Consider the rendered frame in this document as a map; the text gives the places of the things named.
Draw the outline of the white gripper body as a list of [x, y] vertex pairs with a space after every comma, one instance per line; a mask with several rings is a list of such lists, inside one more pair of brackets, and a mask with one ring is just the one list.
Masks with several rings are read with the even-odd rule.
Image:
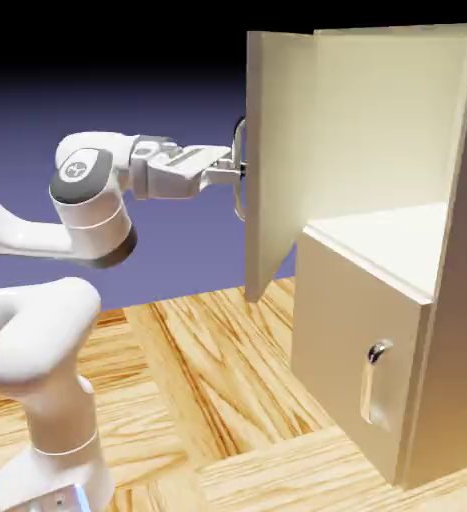
[[206, 185], [205, 172], [220, 159], [231, 155], [228, 146], [191, 145], [178, 153], [161, 151], [148, 160], [149, 199], [188, 199]]

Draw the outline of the cream cabinet door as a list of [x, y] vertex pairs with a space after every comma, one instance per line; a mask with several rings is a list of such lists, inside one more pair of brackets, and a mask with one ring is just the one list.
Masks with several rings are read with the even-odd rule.
[[[297, 242], [291, 370], [333, 422], [391, 484], [403, 482], [416, 350], [431, 300], [306, 228]], [[374, 401], [387, 427], [360, 415], [361, 374], [371, 345], [393, 347], [376, 369]]]
[[247, 38], [245, 298], [258, 301], [306, 222], [315, 150], [316, 39], [253, 31]]

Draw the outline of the cream painted cabinet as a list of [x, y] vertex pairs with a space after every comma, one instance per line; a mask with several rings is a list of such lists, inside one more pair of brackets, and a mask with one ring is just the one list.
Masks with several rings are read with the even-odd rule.
[[317, 46], [304, 230], [431, 300], [397, 485], [415, 488], [467, 467], [467, 24], [327, 30]]

